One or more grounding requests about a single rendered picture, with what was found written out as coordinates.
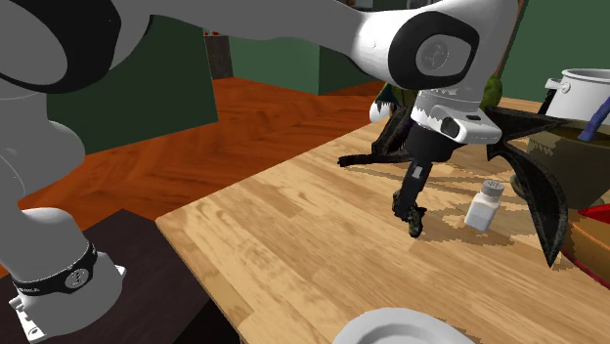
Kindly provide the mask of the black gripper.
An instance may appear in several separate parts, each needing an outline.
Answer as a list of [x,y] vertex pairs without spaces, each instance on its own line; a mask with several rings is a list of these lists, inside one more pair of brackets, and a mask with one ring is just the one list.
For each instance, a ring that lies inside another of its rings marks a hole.
[[394,194],[393,211],[399,218],[411,217],[415,211],[423,215],[425,207],[418,206],[416,199],[423,190],[432,168],[431,162],[445,162],[454,151],[454,141],[446,136],[414,124],[404,144],[412,157],[401,188]]

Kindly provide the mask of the white shaker with grey cap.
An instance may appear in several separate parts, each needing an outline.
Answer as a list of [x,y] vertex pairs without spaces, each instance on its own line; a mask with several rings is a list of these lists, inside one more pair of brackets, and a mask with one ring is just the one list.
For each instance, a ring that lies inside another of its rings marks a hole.
[[503,191],[502,183],[486,180],[473,197],[464,224],[480,232],[487,231],[500,206]]

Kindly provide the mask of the black winged figure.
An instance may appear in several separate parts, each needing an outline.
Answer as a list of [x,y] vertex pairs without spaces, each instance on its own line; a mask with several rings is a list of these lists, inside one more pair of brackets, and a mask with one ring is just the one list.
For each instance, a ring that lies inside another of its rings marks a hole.
[[[545,260],[552,265],[567,231],[568,205],[565,193],[559,182],[542,164],[511,145],[509,141],[563,125],[567,121],[500,107],[501,95],[501,81],[493,75],[485,86],[480,108],[501,128],[501,138],[487,146],[487,158],[492,159],[499,155],[511,165],[521,185],[523,198],[528,203]],[[371,104],[371,112],[386,112],[389,114],[389,120],[377,140],[371,144],[371,153],[344,155],[338,158],[338,164],[342,167],[375,163],[411,164],[412,157],[405,150],[404,144],[415,124],[411,114],[416,97],[416,91],[402,90],[386,83]],[[409,224],[412,237],[420,236],[424,214],[418,215],[413,211],[411,217],[400,218]]]

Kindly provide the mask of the white plate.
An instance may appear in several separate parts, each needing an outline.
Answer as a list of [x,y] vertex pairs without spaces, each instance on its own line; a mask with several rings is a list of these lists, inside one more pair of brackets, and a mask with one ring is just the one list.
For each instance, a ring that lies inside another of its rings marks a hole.
[[347,323],[332,344],[475,344],[451,325],[406,308],[367,311]]

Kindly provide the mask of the dark olive container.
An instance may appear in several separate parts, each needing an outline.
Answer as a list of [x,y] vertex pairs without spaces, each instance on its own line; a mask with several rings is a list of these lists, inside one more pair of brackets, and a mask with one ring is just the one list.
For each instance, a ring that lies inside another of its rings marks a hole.
[[604,203],[610,191],[610,125],[602,124],[592,141],[578,138],[584,121],[557,126],[529,137],[526,152],[559,182],[569,208]]

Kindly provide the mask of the green cabinet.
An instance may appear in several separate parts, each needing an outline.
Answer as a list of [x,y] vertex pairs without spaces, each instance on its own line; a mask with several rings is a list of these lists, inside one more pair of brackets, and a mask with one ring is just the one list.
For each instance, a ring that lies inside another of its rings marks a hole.
[[50,95],[47,108],[88,153],[217,121],[202,30],[153,17],[125,61],[86,89]]
[[312,95],[360,86],[374,79],[344,55],[295,39],[229,38],[234,77]]

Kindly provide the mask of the wooden box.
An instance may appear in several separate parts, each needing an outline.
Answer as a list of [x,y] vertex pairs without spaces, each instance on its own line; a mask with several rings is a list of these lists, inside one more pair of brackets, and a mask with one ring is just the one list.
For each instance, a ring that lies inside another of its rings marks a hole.
[[561,253],[584,273],[610,290],[610,223],[568,210]]

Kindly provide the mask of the red flat object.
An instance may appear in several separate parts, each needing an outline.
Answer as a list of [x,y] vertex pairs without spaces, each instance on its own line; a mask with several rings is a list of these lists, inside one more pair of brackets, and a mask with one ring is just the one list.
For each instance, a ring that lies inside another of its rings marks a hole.
[[610,225],[610,203],[579,209],[578,213],[587,218]]

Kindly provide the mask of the white pot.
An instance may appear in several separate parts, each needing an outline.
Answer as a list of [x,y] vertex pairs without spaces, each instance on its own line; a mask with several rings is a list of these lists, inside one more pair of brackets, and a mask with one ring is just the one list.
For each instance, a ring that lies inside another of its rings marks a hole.
[[[549,78],[545,87],[555,91],[546,115],[581,120],[587,125],[610,96],[610,69],[564,69],[561,79]],[[610,125],[608,116],[602,125]]]

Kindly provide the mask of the dark robot stand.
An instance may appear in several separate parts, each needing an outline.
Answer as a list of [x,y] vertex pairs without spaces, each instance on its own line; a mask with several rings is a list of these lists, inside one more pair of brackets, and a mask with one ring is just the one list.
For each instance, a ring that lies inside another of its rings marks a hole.
[[154,221],[121,209],[84,235],[126,268],[120,297],[94,323],[39,344],[241,344]]

